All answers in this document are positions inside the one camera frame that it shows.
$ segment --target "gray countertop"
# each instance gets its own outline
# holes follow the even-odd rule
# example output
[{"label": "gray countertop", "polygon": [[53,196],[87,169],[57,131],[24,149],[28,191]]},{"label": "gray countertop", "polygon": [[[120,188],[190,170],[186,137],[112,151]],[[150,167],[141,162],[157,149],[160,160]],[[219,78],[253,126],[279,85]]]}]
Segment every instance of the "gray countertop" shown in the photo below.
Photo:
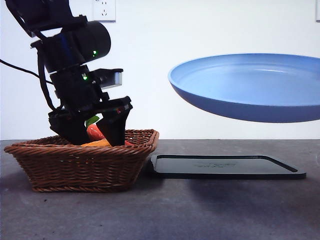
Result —
[{"label": "gray countertop", "polygon": [[159,140],[153,154],[267,155],[301,180],[159,179],[38,193],[1,141],[1,240],[320,240],[320,140]]}]

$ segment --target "orange vegetable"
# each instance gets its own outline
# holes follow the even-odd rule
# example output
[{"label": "orange vegetable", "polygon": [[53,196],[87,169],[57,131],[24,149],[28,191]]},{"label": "orange vegetable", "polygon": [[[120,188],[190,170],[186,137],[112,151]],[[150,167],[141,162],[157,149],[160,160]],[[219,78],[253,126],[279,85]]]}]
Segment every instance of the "orange vegetable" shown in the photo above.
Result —
[{"label": "orange vegetable", "polygon": [[105,136],[102,134],[102,132],[95,124],[90,124],[87,127],[86,132],[88,133],[89,139],[91,141],[99,141],[105,138]]},{"label": "orange vegetable", "polygon": [[124,145],[126,146],[133,146],[134,144],[132,144],[131,142],[124,140]]},{"label": "orange vegetable", "polygon": [[89,143],[85,143],[81,145],[82,147],[111,147],[111,144],[108,142],[107,139],[102,139],[98,141],[92,141]]}]

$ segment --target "wicker basket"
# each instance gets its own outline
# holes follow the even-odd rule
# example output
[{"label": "wicker basket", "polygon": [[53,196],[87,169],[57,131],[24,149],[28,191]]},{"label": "wicker basket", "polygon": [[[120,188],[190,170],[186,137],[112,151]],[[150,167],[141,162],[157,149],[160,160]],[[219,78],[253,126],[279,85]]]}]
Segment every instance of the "wicker basket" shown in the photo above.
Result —
[{"label": "wicker basket", "polygon": [[60,136],[31,140],[4,148],[24,169],[37,192],[119,192],[136,181],[147,156],[157,147],[159,133],[126,130],[134,145],[76,146]]}]

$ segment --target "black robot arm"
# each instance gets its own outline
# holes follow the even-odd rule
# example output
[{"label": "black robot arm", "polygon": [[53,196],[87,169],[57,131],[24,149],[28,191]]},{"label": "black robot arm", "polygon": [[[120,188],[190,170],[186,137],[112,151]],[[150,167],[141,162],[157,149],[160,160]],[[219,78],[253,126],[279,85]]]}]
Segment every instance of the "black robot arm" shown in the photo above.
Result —
[{"label": "black robot arm", "polygon": [[[6,0],[6,5],[26,33],[37,36],[40,86],[48,106],[50,128],[72,144],[88,143],[85,121],[96,114],[97,123],[112,146],[124,145],[126,119],[132,109],[128,96],[109,99],[104,88],[121,84],[122,69],[90,71],[85,63],[104,57],[111,49],[107,29],[86,16],[73,17],[68,0]],[[50,37],[41,32],[61,28]],[[47,88],[45,68],[61,106],[54,107]]]}]

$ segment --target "blue plate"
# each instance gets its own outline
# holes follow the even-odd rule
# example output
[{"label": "blue plate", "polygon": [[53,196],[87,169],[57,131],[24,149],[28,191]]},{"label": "blue plate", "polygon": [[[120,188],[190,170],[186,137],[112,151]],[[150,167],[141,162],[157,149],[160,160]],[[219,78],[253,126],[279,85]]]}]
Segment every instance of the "blue plate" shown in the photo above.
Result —
[{"label": "blue plate", "polygon": [[218,55],[182,63],[168,77],[184,100],[213,114],[265,123],[320,119],[320,58]]}]

